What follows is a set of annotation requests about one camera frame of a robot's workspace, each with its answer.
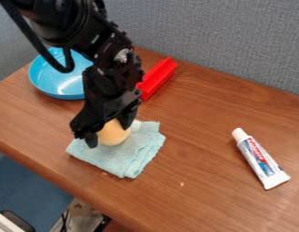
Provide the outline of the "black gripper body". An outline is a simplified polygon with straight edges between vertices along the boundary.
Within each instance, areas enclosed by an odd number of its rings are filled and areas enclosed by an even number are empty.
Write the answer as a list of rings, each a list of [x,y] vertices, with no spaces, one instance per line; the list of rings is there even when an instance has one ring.
[[[121,108],[140,104],[144,71],[137,67],[112,68],[100,73],[89,67],[84,71],[84,108],[72,119],[70,128],[76,139],[88,132],[97,133],[112,119],[117,119]]]

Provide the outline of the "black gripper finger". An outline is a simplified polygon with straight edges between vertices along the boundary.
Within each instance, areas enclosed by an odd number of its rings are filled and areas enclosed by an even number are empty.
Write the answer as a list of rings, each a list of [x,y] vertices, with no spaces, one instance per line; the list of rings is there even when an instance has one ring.
[[[136,105],[120,109],[117,120],[124,130],[127,130],[132,126],[133,120],[136,119],[136,114],[137,114]]]
[[[90,149],[97,146],[97,135],[93,132],[88,132],[84,136],[85,143]]]

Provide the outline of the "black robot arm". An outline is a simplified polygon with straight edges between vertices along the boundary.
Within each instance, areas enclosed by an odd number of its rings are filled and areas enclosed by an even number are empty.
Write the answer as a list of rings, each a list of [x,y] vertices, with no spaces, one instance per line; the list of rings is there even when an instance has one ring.
[[[58,72],[73,71],[72,52],[92,62],[82,72],[84,107],[70,128],[94,148],[111,120],[127,130],[136,118],[144,71],[132,41],[108,20],[104,0],[0,0],[0,5]]]

